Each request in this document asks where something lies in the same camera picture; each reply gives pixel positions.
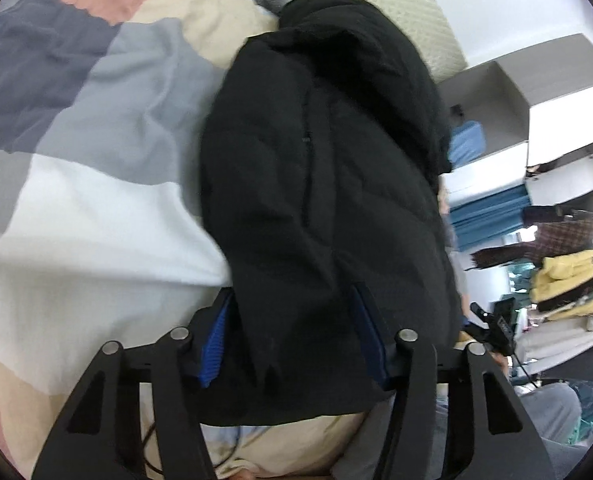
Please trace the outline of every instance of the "blue curtain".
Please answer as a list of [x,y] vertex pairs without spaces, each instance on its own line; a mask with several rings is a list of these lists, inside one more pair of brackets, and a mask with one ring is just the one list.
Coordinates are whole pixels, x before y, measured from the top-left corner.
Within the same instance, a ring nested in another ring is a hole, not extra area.
[[528,191],[521,184],[455,207],[450,211],[450,221],[457,233],[459,250],[475,247],[522,228],[521,211],[528,205]]
[[472,162],[485,151],[485,136],[481,123],[467,121],[452,130],[448,158],[452,166],[459,168]]

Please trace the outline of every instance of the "metal screw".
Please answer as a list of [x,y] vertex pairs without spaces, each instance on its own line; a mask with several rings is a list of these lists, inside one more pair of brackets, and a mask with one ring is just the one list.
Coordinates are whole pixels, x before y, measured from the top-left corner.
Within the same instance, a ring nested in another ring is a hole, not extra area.
[[485,346],[483,346],[481,343],[470,343],[467,346],[467,349],[469,350],[470,354],[474,354],[474,355],[485,354]]
[[412,343],[419,338],[419,334],[414,332],[411,328],[404,328],[403,330],[399,331],[399,339],[401,341],[406,341],[406,343]]
[[101,347],[102,352],[105,355],[112,355],[118,352],[119,345],[116,341],[108,341]]
[[182,341],[183,339],[187,338],[190,335],[190,331],[185,328],[184,326],[178,326],[177,328],[173,328],[170,332],[170,337],[177,341]]

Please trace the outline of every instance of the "gray pants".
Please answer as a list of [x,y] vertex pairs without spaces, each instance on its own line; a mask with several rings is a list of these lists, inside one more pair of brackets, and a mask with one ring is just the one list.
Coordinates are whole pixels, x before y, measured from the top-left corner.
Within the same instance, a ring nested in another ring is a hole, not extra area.
[[[557,479],[565,478],[587,450],[580,446],[562,445],[567,442],[581,416],[576,394],[566,384],[550,384],[522,396],[521,401],[543,438]],[[335,480],[372,478],[383,447],[391,402],[386,400],[369,413],[343,456],[333,466],[331,473]],[[447,400],[438,400],[428,479],[441,476],[447,431],[448,403]]]

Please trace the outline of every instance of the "black puffer jacket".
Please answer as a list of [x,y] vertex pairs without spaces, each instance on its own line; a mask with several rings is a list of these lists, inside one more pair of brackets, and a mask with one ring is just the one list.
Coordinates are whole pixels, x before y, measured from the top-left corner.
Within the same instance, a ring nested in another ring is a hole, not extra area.
[[295,0],[279,31],[248,40],[201,144],[205,226],[232,267],[242,327],[206,422],[276,424],[384,398],[343,277],[367,283],[393,335],[454,343],[460,300],[437,208],[448,144],[427,68],[365,1]]

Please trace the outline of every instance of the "yellow jacket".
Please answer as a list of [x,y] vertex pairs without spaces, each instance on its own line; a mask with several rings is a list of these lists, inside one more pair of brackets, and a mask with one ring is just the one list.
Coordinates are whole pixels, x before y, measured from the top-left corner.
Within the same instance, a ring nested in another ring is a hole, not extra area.
[[543,268],[532,277],[530,299],[550,300],[593,278],[593,250],[544,258]]
[[580,306],[575,306],[570,310],[563,310],[562,312],[557,312],[556,314],[552,314],[548,317],[550,321],[556,321],[557,319],[565,319],[567,317],[581,317],[581,316],[589,316],[593,314],[593,300],[588,301]]

